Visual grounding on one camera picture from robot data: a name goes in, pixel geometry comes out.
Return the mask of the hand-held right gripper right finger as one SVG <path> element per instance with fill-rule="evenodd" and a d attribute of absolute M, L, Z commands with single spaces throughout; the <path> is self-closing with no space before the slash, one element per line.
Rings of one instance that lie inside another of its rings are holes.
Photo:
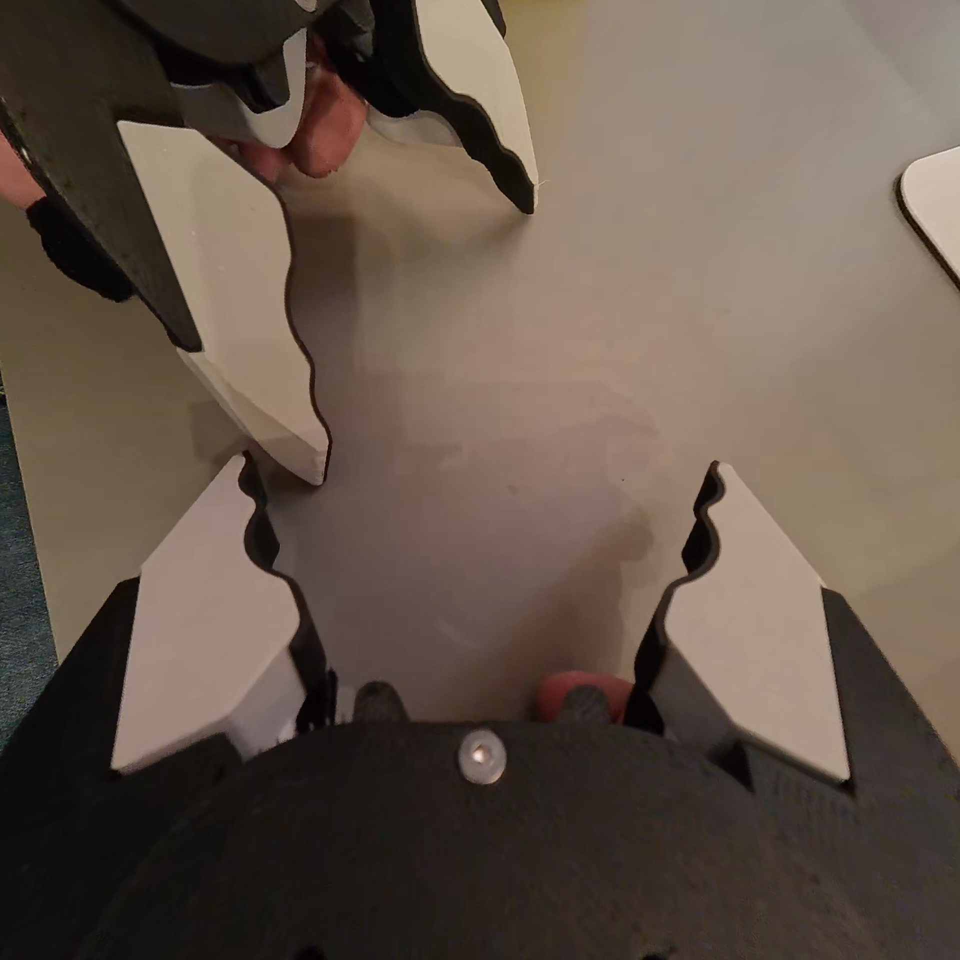
<path fill-rule="evenodd" d="M 851 778 L 824 583 L 750 488 L 712 462 L 633 661 L 623 724 L 750 785 L 750 751 L 832 786 Z"/>

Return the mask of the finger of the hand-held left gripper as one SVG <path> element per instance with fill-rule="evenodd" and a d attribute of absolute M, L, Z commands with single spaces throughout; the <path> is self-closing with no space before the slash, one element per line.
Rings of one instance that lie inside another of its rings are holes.
<path fill-rule="evenodd" d="M 484 2 L 370 2 L 374 61 L 406 104 L 368 99 L 367 124 L 402 146 L 457 147 L 532 215 L 540 176 L 509 46 Z"/>
<path fill-rule="evenodd" d="M 289 313 L 289 223 L 270 184 L 196 130 L 117 125 L 200 347 L 184 363 L 270 457 L 311 486 L 330 433 Z"/>

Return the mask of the person's left hand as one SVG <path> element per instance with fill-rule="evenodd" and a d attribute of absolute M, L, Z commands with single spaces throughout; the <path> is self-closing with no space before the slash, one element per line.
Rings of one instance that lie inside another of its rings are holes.
<path fill-rule="evenodd" d="M 312 178 L 336 172 L 349 158 L 367 117 L 366 102 L 335 71 L 322 40 L 309 35 L 304 112 L 292 141 L 275 149 L 243 143 L 236 154 L 259 176 L 275 183 L 290 167 Z"/>

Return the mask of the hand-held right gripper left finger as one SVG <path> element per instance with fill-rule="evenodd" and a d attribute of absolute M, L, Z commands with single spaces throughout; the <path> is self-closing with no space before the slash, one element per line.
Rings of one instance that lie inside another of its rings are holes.
<path fill-rule="evenodd" d="M 224 735 L 247 760 L 330 726 L 331 670 L 250 453 L 233 456 L 144 561 L 111 767 Z"/>

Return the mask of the white metal stand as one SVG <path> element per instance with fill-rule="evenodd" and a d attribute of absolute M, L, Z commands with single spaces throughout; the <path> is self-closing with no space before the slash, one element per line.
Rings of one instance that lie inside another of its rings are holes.
<path fill-rule="evenodd" d="M 915 159 L 898 178 L 895 195 L 903 217 L 959 287 L 959 147 Z"/>

